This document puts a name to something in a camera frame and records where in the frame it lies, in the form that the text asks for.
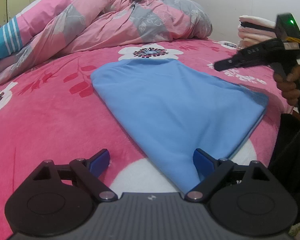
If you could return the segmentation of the operator right hand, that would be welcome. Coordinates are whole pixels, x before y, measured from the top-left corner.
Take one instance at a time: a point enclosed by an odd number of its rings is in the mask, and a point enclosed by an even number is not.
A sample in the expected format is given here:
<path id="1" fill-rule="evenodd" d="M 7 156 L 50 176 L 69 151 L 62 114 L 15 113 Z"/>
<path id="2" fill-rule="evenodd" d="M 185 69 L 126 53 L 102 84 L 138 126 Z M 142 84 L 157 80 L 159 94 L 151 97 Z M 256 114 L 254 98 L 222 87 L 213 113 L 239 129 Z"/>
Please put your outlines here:
<path id="1" fill-rule="evenodd" d="M 300 78 L 300 65 L 297 64 L 284 79 L 281 75 L 274 73 L 273 78 L 277 88 L 281 91 L 290 106 L 297 106 L 300 98 L 300 90 L 296 86 L 296 81 Z"/>

